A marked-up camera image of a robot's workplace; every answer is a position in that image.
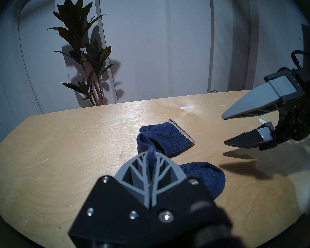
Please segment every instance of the white paper strip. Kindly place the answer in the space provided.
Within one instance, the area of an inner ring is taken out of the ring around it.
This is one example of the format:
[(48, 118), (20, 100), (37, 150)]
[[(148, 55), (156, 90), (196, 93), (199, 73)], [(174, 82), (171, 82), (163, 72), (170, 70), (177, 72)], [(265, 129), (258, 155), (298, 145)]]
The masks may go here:
[(194, 106), (184, 106), (184, 107), (181, 107), (180, 109), (187, 109), (187, 108), (192, 109), (194, 108)]

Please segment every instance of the wooden table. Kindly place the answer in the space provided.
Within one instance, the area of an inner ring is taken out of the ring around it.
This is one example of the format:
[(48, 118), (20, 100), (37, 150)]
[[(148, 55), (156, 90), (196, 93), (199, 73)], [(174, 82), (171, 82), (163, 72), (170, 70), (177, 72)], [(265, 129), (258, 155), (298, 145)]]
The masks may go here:
[(225, 172), (215, 200), (247, 247), (273, 238), (310, 206), (310, 136), (260, 152), (224, 140), (278, 112), (242, 119), (222, 113), (247, 91), (88, 107), (29, 117), (0, 144), (0, 215), (45, 247), (74, 247), (67, 232), (96, 180), (137, 154), (139, 128), (172, 118), (195, 145), (177, 164), (207, 161)]

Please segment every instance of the leaf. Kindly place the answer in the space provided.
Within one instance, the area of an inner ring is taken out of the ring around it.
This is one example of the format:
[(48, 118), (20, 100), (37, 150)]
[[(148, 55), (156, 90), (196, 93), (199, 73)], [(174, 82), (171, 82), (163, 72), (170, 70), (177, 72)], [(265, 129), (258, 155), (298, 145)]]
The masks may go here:
[(87, 17), (87, 15), (89, 14), (90, 9), (92, 8), (92, 5), (93, 5), (93, 2), (90, 2), (85, 7), (83, 7), (82, 12), (80, 13), (80, 20), (79, 20), (80, 29), (83, 28), (85, 17)]
[(94, 57), (93, 57), (93, 53), (92, 53), (92, 48), (91, 48), (91, 45), (89, 42), (87, 42), (85, 44), (85, 48), (86, 48), (86, 52), (87, 52), (87, 55), (88, 55), (88, 58), (87, 60), (92, 63), (94, 61)]
[(76, 37), (80, 37), (81, 35), (81, 28), (75, 25), (73, 21), (71, 20), (70, 16), (68, 15), (66, 11), (66, 7), (64, 5), (57, 5), (58, 12), (60, 13), (60, 16), (62, 18), (62, 21), (67, 29), (69, 29), (70, 33)]
[(71, 0), (65, 0), (65, 10), (73, 25), (79, 29), (79, 13), (75, 4)]
[(68, 56), (68, 57), (71, 57), (70, 55), (68, 55), (68, 54), (66, 54), (66, 53), (64, 53), (64, 52), (62, 52), (62, 51), (54, 51), (54, 52), (60, 52), (61, 54), (64, 54), (64, 55), (66, 55), (66, 56)]
[(110, 67), (112, 67), (112, 66), (113, 66), (113, 64), (110, 64), (110, 65), (106, 66), (106, 67), (104, 68), (104, 70), (102, 70), (102, 72), (99, 74), (99, 76), (101, 76), (108, 68), (110, 68)]
[(100, 62), (100, 56), (102, 54), (102, 52), (104, 51), (104, 49), (100, 50), (100, 52), (98, 53), (97, 57), (96, 57), (96, 61)]
[(78, 0), (76, 2), (76, 8), (78, 10), (78, 15), (80, 17), (80, 13), (82, 12), (82, 8), (83, 8), (83, 4), (84, 4), (84, 1), (83, 0)]
[(55, 12), (55, 11), (52, 11), (52, 12), (53, 12), (53, 14), (55, 15), (55, 17), (57, 17), (58, 20), (61, 20), (61, 21), (63, 22), (60, 13)]
[(111, 46), (108, 46), (108, 47), (104, 48), (104, 50), (103, 50), (103, 57), (100, 58), (100, 60), (101, 60), (100, 64), (103, 64), (105, 62), (107, 57), (109, 57), (110, 53), (111, 53)]
[(93, 46), (95, 47), (95, 58), (97, 57), (97, 55), (99, 54), (99, 45), (98, 45), (98, 41), (96, 39), (94, 39), (93, 41)]
[(73, 83), (64, 83), (64, 82), (61, 82), (65, 87), (68, 87), (70, 89), (73, 89), (74, 91), (77, 91), (78, 93), (82, 93), (84, 95), (87, 95), (85, 94), (76, 84), (73, 84)]
[(94, 70), (92, 70), (92, 71), (88, 74), (87, 85), (86, 85), (87, 88), (91, 85), (93, 73), (94, 73)]
[(70, 41), (72, 40), (72, 36), (70, 35), (69, 30), (66, 28), (58, 27), (58, 33), (68, 43), (70, 43)]
[(102, 17), (102, 16), (104, 16), (104, 15), (98, 16), (98, 17), (97, 17), (96, 19), (94, 19), (92, 22), (89, 21), (89, 22), (87, 23), (85, 29), (83, 29), (83, 31), (82, 31), (82, 36), (83, 36), (83, 35), (86, 33), (86, 31), (87, 31), (100, 17)]
[(75, 51), (69, 51), (70, 57), (72, 57), (78, 64), (81, 64), (80, 58)]

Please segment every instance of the sock stripe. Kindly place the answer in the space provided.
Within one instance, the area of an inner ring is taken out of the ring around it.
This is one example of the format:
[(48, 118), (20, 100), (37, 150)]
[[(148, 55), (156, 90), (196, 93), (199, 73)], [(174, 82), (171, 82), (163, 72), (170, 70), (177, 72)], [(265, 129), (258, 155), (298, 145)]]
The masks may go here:
[(184, 132), (183, 129), (178, 124), (176, 124), (173, 119), (169, 119), (168, 123), (171, 123), (173, 126), (175, 126), (182, 135), (184, 135), (190, 142), (194, 143), (194, 140), (186, 132)]

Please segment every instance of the black cable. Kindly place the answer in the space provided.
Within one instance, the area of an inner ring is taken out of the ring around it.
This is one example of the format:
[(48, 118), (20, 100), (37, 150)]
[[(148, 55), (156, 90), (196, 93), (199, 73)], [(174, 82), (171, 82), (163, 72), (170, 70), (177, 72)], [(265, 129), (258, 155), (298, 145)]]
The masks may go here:
[(299, 60), (298, 60), (297, 57), (295, 56), (295, 54), (302, 54), (302, 55), (306, 55), (306, 56), (308, 56), (308, 57), (310, 57), (310, 54), (307, 53), (307, 52), (305, 52), (305, 51), (299, 51), (299, 50), (293, 51), (293, 52), (291, 53), (291, 57), (292, 57), (292, 60), (293, 60), (294, 64), (295, 64), (299, 69), (301, 69), (302, 67), (301, 67), (301, 65), (300, 65), (300, 63), (299, 63)]

